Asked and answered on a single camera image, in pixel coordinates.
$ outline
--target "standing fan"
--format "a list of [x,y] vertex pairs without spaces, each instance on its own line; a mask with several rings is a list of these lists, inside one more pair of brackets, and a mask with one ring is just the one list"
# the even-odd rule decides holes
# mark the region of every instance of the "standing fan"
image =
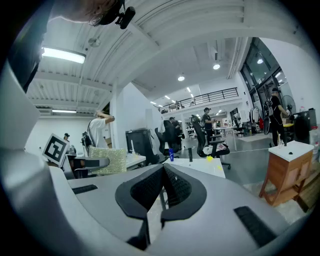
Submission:
[[282,103],[285,110],[290,112],[290,116],[296,113],[296,104],[292,97],[285,95],[282,97]]

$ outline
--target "person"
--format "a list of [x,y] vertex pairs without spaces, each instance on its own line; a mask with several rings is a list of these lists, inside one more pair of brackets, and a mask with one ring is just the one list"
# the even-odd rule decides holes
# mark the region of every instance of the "person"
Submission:
[[177,120],[175,120],[174,117],[170,117],[169,121],[174,126],[174,131],[175,131],[175,135],[176,135],[176,143],[180,146],[180,149],[181,149],[182,144],[181,144],[181,138],[179,137],[179,135],[181,134],[182,128],[181,128],[179,122]]
[[286,118],[289,115],[280,104],[279,90],[277,88],[272,89],[270,100],[272,102],[272,109],[273,109],[273,115],[270,116],[270,127],[272,130],[273,144],[274,144],[274,146],[277,146],[278,145],[277,132],[280,134],[281,140],[283,140],[285,138],[285,129],[284,129],[284,125],[282,123],[280,113],[282,113]]
[[206,140],[209,145],[209,142],[211,141],[211,137],[214,134],[212,131],[212,124],[214,123],[215,120],[211,120],[210,116],[208,115],[210,112],[210,108],[206,107],[203,111],[204,111],[204,115],[202,119],[204,122],[204,129],[206,131]]
[[89,123],[88,132],[93,142],[93,146],[101,149],[108,149],[108,144],[103,137],[102,131],[107,127],[107,124],[113,122],[115,117],[102,113],[101,111],[96,112],[96,118],[91,120]]
[[37,5],[33,3],[38,9],[20,33],[13,27],[16,38],[7,56],[12,71],[25,93],[37,73],[44,53],[42,44],[47,32],[47,23],[56,18],[76,23],[92,23],[96,22],[95,17],[99,16],[99,24],[103,22],[117,0],[46,0],[43,4],[42,2],[44,1],[38,1]]
[[66,132],[66,133],[64,134],[63,139],[64,139],[65,141],[67,141],[67,142],[70,142],[70,141],[68,140],[69,137],[70,137],[70,135]]

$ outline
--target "black slot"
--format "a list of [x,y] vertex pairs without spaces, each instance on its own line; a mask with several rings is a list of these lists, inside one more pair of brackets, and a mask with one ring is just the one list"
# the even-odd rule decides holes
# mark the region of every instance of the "black slot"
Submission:
[[72,189],[75,195],[89,192],[91,190],[96,190],[98,187],[96,185],[87,185],[87,186],[80,186],[80,187],[75,187]]

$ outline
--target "headphones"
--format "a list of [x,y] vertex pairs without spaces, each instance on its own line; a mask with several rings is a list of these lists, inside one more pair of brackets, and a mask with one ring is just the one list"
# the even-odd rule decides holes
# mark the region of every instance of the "headphones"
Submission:
[[[120,9],[123,5],[125,12],[120,13]],[[120,29],[124,30],[127,28],[129,22],[133,19],[136,14],[135,8],[132,6],[126,9],[125,0],[117,0],[115,5],[109,10],[109,12],[101,19],[98,25],[107,25],[112,23],[117,17],[118,20],[115,24],[120,25]]]

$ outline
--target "balcony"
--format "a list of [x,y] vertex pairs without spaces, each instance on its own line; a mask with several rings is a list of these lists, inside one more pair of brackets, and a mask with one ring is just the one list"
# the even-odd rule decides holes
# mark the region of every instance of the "balcony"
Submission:
[[165,105],[163,107],[159,107],[161,114],[169,113],[177,110],[185,110],[188,108],[194,108],[199,105],[208,105],[220,103],[228,100],[235,100],[239,98],[237,88],[230,88],[225,90],[218,90],[206,94],[202,94],[199,96],[195,96],[193,98],[187,98],[183,100],[178,100],[175,103],[171,103],[169,105]]

